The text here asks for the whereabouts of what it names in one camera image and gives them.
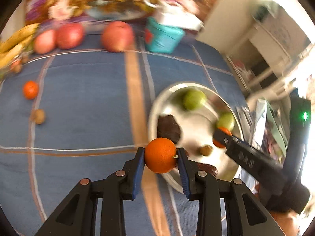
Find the far small tangerine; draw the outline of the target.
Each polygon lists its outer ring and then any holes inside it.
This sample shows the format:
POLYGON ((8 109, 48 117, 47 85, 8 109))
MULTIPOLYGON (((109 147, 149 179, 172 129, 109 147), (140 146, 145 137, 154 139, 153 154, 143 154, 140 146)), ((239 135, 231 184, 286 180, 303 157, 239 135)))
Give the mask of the far small tangerine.
POLYGON ((35 99, 38 95, 39 85, 35 81, 28 81, 24 84, 22 91, 26 99, 35 99))

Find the middle red apple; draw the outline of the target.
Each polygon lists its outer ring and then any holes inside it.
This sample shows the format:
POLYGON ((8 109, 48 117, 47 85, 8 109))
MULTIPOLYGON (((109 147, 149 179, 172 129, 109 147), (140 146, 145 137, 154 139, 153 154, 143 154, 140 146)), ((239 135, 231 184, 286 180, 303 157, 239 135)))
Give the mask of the middle red apple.
POLYGON ((57 30, 57 46, 69 50, 80 45, 84 38, 84 28, 80 23, 67 23, 57 30))

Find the small green jujube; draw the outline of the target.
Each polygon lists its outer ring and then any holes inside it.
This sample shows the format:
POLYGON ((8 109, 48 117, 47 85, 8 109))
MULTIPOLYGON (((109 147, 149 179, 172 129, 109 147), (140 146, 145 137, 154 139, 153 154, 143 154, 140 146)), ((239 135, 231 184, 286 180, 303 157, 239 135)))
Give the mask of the small green jujube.
POLYGON ((229 131, 232 131, 235 126, 235 118, 232 113, 224 113, 222 114, 219 119, 216 122, 217 128, 223 127, 228 129, 229 131))

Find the pale pink apple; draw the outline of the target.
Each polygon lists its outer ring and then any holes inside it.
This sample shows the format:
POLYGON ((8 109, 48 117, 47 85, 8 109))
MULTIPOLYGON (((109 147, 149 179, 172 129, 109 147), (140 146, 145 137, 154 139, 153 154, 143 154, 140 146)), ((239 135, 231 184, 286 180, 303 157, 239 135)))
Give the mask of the pale pink apple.
POLYGON ((56 47, 57 33, 55 29, 49 29, 39 34, 34 40, 34 51, 37 54, 46 54, 56 47))

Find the large orange tangerine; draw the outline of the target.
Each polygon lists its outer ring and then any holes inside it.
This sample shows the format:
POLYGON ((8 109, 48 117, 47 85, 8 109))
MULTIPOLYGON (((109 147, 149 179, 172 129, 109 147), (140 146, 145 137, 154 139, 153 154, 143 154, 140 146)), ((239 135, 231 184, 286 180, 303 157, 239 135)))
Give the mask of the large orange tangerine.
POLYGON ((226 137, 227 135, 232 136, 229 129, 225 127, 218 127, 212 137, 213 144, 218 148, 225 148, 229 141, 229 137, 226 137))

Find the large green jujube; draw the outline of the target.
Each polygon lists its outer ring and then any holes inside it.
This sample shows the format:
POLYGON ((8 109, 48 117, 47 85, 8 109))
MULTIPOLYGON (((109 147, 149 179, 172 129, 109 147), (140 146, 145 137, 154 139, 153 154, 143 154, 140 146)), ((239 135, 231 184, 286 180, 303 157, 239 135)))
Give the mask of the large green jujube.
POLYGON ((183 106, 187 110, 196 110, 205 105, 207 96, 198 89, 189 89, 183 97, 183 106))

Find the stemmed tangerine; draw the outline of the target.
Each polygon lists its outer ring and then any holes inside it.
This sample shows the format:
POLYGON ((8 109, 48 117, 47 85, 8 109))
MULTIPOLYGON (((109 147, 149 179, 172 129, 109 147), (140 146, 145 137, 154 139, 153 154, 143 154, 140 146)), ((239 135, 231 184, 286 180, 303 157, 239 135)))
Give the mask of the stemmed tangerine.
POLYGON ((145 164, 148 169, 157 174, 165 174, 174 169, 177 164, 175 144, 167 138, 156 138, 147 144, 144 152, 145 164))

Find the teal house-shaped box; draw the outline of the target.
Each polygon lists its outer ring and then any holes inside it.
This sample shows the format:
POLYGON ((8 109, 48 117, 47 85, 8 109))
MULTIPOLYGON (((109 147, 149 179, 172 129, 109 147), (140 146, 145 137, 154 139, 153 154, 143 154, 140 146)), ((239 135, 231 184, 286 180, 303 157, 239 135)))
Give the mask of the teal house-shaped box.
POLYGON ((153 17, 147 18, 144 43, 150 52, 172 54, 184 36, 185 31, 179 27, 162 25, 153 17))

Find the round dark red date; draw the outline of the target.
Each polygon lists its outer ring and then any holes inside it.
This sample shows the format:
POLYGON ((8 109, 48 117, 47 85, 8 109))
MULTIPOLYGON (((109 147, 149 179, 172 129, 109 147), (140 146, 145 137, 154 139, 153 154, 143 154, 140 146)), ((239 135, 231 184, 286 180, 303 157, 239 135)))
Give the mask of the round dark red date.
POLYGON ((171 114, 159 116, 157 123, 157 136, 167 138, 177 144, 181 138, 181 128, 171 114))

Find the brown longan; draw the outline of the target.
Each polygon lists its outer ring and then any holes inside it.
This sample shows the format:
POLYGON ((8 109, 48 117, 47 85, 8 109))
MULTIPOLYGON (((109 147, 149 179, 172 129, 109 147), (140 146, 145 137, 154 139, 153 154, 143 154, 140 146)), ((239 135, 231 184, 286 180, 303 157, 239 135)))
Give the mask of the brown longan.
POLYGON ((213 147, 210 145, 205 145, 199 148, 199 153, 200 155, 203 155, 203 156, 210 156, 212 151, 213 151, 213 147))
POLYGON ((41 125, 46 121, 46 112, 43 109, 36 109, 32 113, 32 120, 37 125, 41 125))

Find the round steel plate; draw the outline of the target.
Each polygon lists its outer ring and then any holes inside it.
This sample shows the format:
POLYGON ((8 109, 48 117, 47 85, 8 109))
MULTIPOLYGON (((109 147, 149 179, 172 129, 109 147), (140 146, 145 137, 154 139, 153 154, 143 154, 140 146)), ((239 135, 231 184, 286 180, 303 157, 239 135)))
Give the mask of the round steel plate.
POLYGON ((147 126, 148 140, 151 141, 158 136, 157 122, 159 116, 171 114, 182 130, 181 138, 176 147, 184 148, 189 154, 189 160, 215 166, 218 170, 218 179, 231 181, 240 176, 241 167, 225 154, 225 149, 220 149, 212 143, 217 120, 222 114, 229 112, 235 118, 232 134, 243 140, 238 117, 229 104, 216 92, 195 82, 172 84, 164 89, 152 104, 147 126), (207 96, 207 103, 199 109, 186 110, 182 104, 182 99, 189 89, 203 91, 207 96), (199 153, 199 148, 205 145, 213 147, 210 156, 203 156, 199 153))

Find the blue plaid tablecloth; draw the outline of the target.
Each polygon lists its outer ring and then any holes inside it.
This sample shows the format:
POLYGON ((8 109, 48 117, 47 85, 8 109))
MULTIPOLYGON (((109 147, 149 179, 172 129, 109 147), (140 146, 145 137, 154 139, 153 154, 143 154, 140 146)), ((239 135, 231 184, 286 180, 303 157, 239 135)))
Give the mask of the blue plaid tablecloth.
POLYGON ((173 54, 145 50, 135 27, 131 52, 108 53, 100 34, 73 50, 33 55, 1 83, 1 207, 18 235, 34 235, 82 178, 103 179, 147 143, 147 118, 157 95, 177 82, 200 83, 231 108, 246 105, 221 54, 195 40, 173 54), (28 100, 23 86, 39 85, 28 100), (32 120, 36 109, 46 121, 32 120))

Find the white lamp base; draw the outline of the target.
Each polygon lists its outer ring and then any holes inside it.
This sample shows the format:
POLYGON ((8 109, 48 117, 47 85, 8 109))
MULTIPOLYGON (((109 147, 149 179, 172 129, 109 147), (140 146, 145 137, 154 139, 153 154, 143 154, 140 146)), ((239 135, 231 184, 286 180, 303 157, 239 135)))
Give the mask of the white lamp base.
POLYGON ((187 30, 199 31, 203 27, 202 21, 186 11, 180 4, 161 2, 153 13, 155 21, 161 25, 179 27, 187 30))

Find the large red apple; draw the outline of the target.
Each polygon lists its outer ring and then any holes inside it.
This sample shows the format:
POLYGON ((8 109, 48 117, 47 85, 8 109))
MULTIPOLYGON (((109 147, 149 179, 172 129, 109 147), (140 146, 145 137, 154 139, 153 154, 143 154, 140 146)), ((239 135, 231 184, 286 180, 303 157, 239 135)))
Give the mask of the large red apple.
POLYGON ((101 34, 101 45, 109 52, 124 52, 133 42, 132 26, 122 21, 110 22, 101 34))

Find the wrinkled dark date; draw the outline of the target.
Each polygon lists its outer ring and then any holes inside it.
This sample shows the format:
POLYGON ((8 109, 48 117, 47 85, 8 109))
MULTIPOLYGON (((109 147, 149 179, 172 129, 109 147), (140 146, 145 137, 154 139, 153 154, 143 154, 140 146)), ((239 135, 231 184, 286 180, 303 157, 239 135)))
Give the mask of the wrinkled dark date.
POLYGON ((197 165, 201 171, 205 171, 207 174, 211 174, 212 176, 217 177, 218 170, 215 166, 210 164, 203 164, 200 162, 197 162, 197 165))

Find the banana bunch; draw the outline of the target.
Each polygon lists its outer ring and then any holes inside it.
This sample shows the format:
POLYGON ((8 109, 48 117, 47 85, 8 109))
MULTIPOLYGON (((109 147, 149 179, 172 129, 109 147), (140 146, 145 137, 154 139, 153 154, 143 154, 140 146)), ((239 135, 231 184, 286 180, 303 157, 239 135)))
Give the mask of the banana bunch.
POLYGON ((30 43, 39 23, 26 25, 16 31, 8 40, 1 43, 1 68, 6 67, 30 43))

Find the clear glass fruit bowl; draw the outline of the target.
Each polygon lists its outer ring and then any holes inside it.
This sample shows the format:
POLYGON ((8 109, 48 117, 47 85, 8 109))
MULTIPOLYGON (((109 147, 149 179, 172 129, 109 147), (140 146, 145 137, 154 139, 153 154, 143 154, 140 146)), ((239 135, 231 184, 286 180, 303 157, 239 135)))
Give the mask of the clear glass fruit bowl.
POLYGON ((1 81, 10 74, 18 74, 21 72, 22 64, 29 60, 32 54, 32 44, 16 45, 11 50, 1 54, 1 81))

